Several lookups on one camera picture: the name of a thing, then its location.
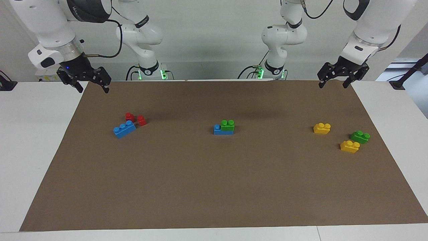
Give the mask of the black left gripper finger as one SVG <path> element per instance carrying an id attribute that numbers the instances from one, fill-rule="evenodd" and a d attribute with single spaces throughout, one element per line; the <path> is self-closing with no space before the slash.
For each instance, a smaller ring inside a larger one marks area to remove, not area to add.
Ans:
<path id="1" fill-rule="evenodd" d="M 363 64 L 359 70 L 356 70 L 354 72 L 350 70 L 347 71 L 346 73 L 347 79 L 344 81 L 343 87 L 348 88 L 353 82 L 360 81 L 368 72 L 368 70 L 369 70 L 368 64 Z"/>
<path id="2" fill-rule="evenodd" d="M 323 67 L 317 73 L 319 79 L 319 88 L 323 88 L 327 81 L 337 76 L 338 66 L 329 62 L 324 63 Z"/>

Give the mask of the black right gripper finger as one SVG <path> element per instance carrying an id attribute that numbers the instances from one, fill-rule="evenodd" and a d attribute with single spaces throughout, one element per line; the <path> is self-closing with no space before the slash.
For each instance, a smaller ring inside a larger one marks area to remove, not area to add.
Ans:
<path id="1" fill-rule="evenodd" d="M 95 83 L 103 89 L 104 93 L 109 93 L 109 85 L 111 83 L 112 78 L 104 69 L 104 67 L 99 67 L 97 69 L 92 70 L 92 83 Z"/>
<path id="2" fill-rule="evenodd" d="M 78 80 L 74 77 L 70 77 L 63 67 L 59 67 L 56 73 L 63 84 L 72 86 L 79 93 L 82 93 L 84 91 L 84 88 L 81 86 Z"/>

